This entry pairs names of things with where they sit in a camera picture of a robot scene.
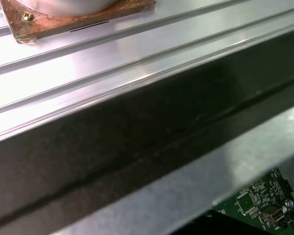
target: gap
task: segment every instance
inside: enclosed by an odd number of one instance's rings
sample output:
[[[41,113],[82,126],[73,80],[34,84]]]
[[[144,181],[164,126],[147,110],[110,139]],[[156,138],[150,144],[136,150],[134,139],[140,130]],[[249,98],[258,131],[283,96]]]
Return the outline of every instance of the gap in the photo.
[[[74,29],[74,30],[70,31],[70,33],[73,33],[73,32],[76,32],[76,31],[79,31],[79,30],[82,30],[82,29],[85,29],[85,28],[90,28],[90,27],[94,27],[94,26],[97,26],[97,25],[105,24],[105,23],[108,23],[108,22],[110,22],[110,21],[104,21],[104,22],[101,22],[101,23],[96,23],[96,24],[93,24],[93,25],[89,25],[89,26],[85,26],[85,27],[82,27],[82,28]]]

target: microchip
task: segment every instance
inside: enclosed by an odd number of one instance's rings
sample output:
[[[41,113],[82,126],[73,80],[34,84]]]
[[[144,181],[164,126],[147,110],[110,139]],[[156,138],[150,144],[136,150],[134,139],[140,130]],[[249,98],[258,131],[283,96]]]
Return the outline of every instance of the microchip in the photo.
[[[249,213],[254,208],[254,201],[249,193],[237,197],[236,201],[243,214]]]

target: copper square plate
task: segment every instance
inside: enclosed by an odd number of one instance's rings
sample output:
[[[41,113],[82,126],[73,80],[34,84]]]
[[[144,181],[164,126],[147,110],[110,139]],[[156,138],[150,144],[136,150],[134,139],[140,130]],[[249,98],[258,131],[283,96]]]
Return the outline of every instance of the copper square plate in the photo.
[[[0,0],[14,38],[17,42],[25,44],[39,38],[153,9],[155,3],[156,0],[120,0],[95,14],[82,17],[55,17],[31,10],[15,0]]]

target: reflective metal surface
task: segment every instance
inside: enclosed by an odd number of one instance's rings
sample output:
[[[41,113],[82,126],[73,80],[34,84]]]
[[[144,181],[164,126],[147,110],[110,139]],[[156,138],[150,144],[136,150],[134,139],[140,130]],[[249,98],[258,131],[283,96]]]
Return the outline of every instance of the reflective metal surface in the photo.
[[[0,13],[0,140],[292,30],[294,0],[158,0],[26,46]]]
[[[16,0],[35,11],[53,16],[83,16],[95,13],[118,0]]]
[[[53,235],[166,235],[294,156],[294,107]]]

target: white cylinder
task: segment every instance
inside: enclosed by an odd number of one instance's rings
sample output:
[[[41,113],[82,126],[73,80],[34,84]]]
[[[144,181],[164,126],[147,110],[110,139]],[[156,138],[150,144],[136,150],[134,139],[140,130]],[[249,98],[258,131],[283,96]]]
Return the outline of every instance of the white cylinder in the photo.
[[[43,14],[72,17],[102,11],[118,0],[16,0],[20,4]]]

